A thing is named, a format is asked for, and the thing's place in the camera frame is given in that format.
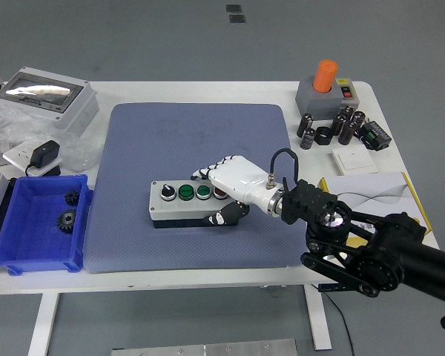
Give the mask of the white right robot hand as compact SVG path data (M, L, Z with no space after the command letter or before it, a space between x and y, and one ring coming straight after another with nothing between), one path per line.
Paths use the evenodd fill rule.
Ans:
M263 213L278 217L281 213L283 189L274 175L243 156L227 156L215 165L194 172L192 179L206 179L234 201L203 221L209 225L231 225L245 217L251 205Z

